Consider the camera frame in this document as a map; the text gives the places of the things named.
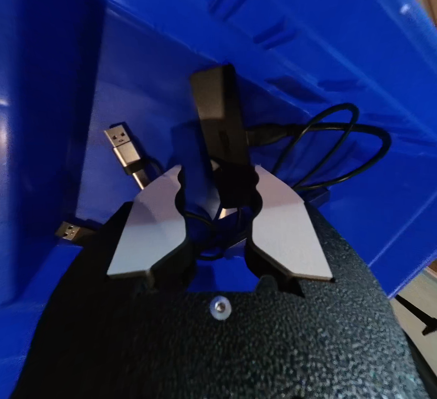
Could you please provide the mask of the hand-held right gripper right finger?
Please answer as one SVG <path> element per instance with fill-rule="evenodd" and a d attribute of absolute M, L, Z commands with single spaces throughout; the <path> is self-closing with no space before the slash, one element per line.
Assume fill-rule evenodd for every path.
<path fill-rule="evenodd" d="M 248 269 L 280 292 L 301 292 L 300 280 L 333 284 L 335 277 L 303 199 L 275 175 L 255 166 L 244 259 Z"/>

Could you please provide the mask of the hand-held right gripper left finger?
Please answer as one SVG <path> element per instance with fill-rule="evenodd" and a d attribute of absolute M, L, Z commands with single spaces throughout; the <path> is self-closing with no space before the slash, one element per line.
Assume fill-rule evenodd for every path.
<path fill-rule="evenodd" d="M 152 181 L 134 199 L 107 276 L 144 278 L 149 289 L 183 291 L 196 271 L 194 243 L 184 211 L 180 165 Z"/>

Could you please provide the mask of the black usb hub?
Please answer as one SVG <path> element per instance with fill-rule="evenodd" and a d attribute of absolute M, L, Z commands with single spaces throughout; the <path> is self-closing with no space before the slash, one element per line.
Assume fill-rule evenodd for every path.
<path fill-rule="evenodd" d="M 234 66 L 195 72 L 190 86 L 222 207 L 254 206 L 259 176 L 249 157 Z"/>

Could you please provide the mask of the blue plastic bin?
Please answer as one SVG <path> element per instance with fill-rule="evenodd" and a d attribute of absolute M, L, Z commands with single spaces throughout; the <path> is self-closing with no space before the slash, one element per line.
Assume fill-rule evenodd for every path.
<path fill-rule="evenodd" d="M 436 28 L 416 0 L 1 0 L 1 305 L 34 286 L 63 220 L 134 197 L 110 126 L 184 165 L 206 205 L 190 77 L 226 64 L 249 127 L 348 102 L 389 133 L 322 206 L 389 297 L 436 258 Z"/>

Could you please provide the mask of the silver usb plug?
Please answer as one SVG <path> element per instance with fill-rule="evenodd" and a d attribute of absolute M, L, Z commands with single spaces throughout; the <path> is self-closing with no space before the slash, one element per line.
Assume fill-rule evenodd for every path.
<path fill-rule="evenodd" d="M 94 234 L 95 231 L 90 228 L 77 226 L 67 221 L 63 221 L 55 232 L 57 238 L 79 247 L 84 247 Z"/>
<path fill-rule="evenodd" d="M 147 154 L 127 123 L 112 124 L 104 134 L 123 171 L 134 179 L 139 189 L 145 189 L 163 174 L 160 163 Z"/>

